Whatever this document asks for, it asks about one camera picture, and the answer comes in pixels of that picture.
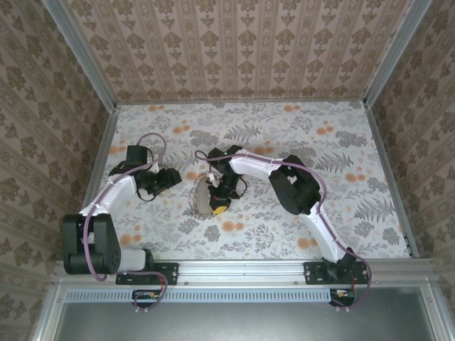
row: floral tablecloth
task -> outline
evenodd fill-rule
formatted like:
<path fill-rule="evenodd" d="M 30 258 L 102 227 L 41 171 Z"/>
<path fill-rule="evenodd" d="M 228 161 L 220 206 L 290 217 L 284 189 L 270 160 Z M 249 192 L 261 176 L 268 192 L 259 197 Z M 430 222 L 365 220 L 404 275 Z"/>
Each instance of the floral tablecloth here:
<path fill-rule="evenodd" d="M 327 182 L 325 207 L 348 246 L 368 258 L 408 257 L 385 175 L 360 102 L 132 105 L 119 121 L 104 180 L 143 134 L 163 134 L 163 166 L 182 183 L 153 202 L 134 197 L 114 223 L 123 247 L 157 259 L 308 259 L 321 256 L 302 218 L 286 212 L 272 186 L 246 176 L 248 190 L 217 217 L 195 206 L 208 165 L 194 151 L 233 144 L 269 157 L 295 154 Z M 158 139 L 145 139 L 157 155 Z"/>

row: black mounting plate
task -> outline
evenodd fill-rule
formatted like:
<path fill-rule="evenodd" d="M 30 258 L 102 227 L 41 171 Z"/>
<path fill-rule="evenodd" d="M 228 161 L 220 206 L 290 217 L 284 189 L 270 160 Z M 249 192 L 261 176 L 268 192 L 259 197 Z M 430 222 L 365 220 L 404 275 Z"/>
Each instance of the black mounting plate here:
<path fill-rule="evenodd" d="M 354 276 L 355 284 L 367 284 L 368 272 L 367 267 L 361 261 L 354 263 L 350 273 L 341 281 L 333 282 L 327 274 L 327 265 L 323 261 L 306 261 L 304 263 L 305 282 L 307 286 L 319 284 L 348 284 L 353 283 Z"/>
<path fill-rule="evenodd" d="M 178 279 L 178 263 L 155 263 L 154 270 L 161 272 L 167 279 L 169 286 L 175 286 Z M 159 286 L 160 280 L 155 275 L 117 275 L 115 283 L 118 286 Z"/>

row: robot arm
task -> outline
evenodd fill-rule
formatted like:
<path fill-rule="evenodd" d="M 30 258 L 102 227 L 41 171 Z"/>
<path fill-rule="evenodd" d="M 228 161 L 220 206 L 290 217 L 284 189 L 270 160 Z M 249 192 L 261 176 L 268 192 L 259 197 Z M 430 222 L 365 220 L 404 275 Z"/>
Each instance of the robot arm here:
<path fill-rule="evenodd" d="M 215 148 L 208 154 L 208 157 L 219 158 L 220 156 L 234 156 L 236 154 L 255 156 L 255 154 L 249 153 L 242 147 L 231 146 L 226 152 Z M 341 244 L 351 251 L 336 234 L 323 207 L 321 207 L 320 212 L 317 212 L 317 202 L 321 199 L 321 196 L 316 179 L 302 169 L 272 162 L 283 161 L 303 166 L 304 164 L 300 159 L 294 155 L 290 155 L 286 159 L 258 157 L 261 158 L 261 161 L 250 157 L 209 161 L 212 167 L 222 173 L 218 187 L 209 186 L 210 206 L 213 213 L 220 214 L 224 212 L 230 206 L 231 200 L 240 198 L 235 192 L 235 188 L 241 175 L 251 175 L 270 181 L 284 209 L 293 215 L 302 215 L 304 218 L 306 226 L 308 226 L 321 248 L 323 260 L 328 267 L 329 277 L 334 281 L 340 280 L 355 263 L 355 257 L 347 254 L 340 246 Z M 323 219 L 328 223 L 335 238 L 329 232 Z"/>
<path fill-rule="evenodd" d="M 82 245 L 82 227 L 90 210 L 95 207 L 89 223 L 89 233 L 94 242 L 89 244 L 90 257 L 98 274 L 115 274 L 122 271 L 151 270 L 154 265 L 149 250 L 124 249 L 119 245 L 113 217 L 126 206 L 127 201 L 143 189 L 154 198 L 164 190 L 181 182 L 178 171 L 172 168 L 158 172 L 138 170 L 114 182 L 123 173 L 147 164 L 148 149 L 143 146 L 128 146 L 127 159 L 109 173 L 108 186 L 78 215 L 67 215 L 63 219 L 63 262 L 68 274 L 89 274 L 87 260 Z"/>

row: patterned fabric surface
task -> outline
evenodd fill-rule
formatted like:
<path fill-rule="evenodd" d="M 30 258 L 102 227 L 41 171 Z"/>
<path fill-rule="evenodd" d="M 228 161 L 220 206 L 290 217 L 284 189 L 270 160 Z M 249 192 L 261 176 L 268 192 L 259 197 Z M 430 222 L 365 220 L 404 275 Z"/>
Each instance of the patterned fabric surface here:
<path fill-rule="evenodd" d="M 411 0 L 64 0 L 117 101 L 361 98 Z"/>
<path fill-rule="evenodd" d="M 328 184 L 325 204 L 340 236 L 363 256 L 408 257 L 378 153 L 360 102 L 134 105 L 118 109 L 107 173 L 129 144 L 150 131 L 168 142 L 164 165 L 183 182 L 153 202 L 133 197 L 114 221 L 124 247 L 158 259 L 307 259 L 320 257 L 300 217 L 278 202 L 270 183 L 245 176 L 248 189 L 228 211 L 197 210 L 195 190 L 208 165 L 194 151 L 233 144 L 269 157 L 293 153 Z M 155 155 L 161 142 L 147 143 Z M 243 191 L 239 183 L 238 192 Z"/>
<path fill-rule="evenodd" d="M 0 1 L 0 340 L 26 340 L 107 113 L 39 1 Z"/>
<path fill-rule="evenodd" d="M 374 112 L 419 250 L 455 317 L 455 2 L 433 1 Z"/>

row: patterned wall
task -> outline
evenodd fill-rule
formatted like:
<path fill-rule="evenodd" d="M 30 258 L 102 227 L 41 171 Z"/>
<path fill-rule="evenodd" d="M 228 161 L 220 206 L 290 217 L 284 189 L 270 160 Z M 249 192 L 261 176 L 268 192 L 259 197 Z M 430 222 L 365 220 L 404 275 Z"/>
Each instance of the patterned wall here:
<path fill-rule="evenodd" d="M 374 111 L 419 249 L 455 312 L 455 1 L 433 1 Z"/>
<path fill-rule="evenodd" d="M 411 0 L 64 0 L 118 102 L 357 97 Z"/>
<path fill-rule="evenodd" d="M 25 340 L 107 113 L 40 1 L 0 1 L 0 339 Z"/>

